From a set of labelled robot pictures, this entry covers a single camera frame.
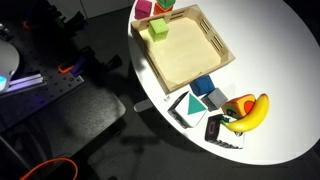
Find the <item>yellow banana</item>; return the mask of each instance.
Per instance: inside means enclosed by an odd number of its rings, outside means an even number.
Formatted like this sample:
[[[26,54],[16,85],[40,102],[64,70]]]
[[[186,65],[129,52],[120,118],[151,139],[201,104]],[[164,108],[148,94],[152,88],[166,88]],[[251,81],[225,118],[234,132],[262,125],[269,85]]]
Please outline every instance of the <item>yellow banana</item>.
[[[266,94],[261,94],[245,117],[230,123],[222,120],[221,123],[230,131],[247,132],[259,126],[266,117],[268,110],[269,98]]]

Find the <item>wooden tray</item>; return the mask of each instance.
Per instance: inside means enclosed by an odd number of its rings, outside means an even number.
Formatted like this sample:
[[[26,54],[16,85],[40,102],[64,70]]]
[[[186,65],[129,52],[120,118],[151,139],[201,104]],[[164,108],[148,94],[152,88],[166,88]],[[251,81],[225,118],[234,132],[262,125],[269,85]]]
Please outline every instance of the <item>wooden tray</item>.
[[[153,42],[151,20],[164,18],[167,38]],[[166,94],[235,59],[197,5],[131,22],[131,33]]]

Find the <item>blue block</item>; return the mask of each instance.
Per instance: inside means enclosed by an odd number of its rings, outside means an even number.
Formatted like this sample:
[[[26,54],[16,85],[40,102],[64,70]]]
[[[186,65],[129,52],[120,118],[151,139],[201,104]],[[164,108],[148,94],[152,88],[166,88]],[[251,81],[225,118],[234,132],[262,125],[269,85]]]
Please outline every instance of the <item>blue block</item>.
[[[215,90],[214,84],[209,75],[201,76],[190,83],[192,92],[196,96],[201,96]]]

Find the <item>white round table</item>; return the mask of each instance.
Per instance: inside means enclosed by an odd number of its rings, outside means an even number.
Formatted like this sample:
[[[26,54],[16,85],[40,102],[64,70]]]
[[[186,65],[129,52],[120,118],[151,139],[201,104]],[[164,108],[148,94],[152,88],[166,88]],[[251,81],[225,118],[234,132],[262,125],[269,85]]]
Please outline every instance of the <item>white round table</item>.
[[[266,93],[265,120],[245,133],[243,149],[226,149],[204,140],[207,112],[195,128],[182,128],[167,112],[190,86],[165,95],[130,32],[135,72],[158,111],[180,133],[207,151],[255,165],[283,163],[304,154],[320,137],[320,48],[299,16],[282,0],[177,0],[173,10],[197,4],[236,59],[210,77],[227,97]]]

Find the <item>green cube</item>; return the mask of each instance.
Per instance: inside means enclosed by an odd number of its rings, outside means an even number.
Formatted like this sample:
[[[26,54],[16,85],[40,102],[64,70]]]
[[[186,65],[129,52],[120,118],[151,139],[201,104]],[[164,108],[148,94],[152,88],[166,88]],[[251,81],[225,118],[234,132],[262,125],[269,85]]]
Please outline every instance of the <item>green cube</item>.
[[[167,9],[176,3],[176,0],[157,0],[157,2],[164,8]]]
[[[154,42],[167,38],[169,28],[163,18],[150,21],[149,34]]]

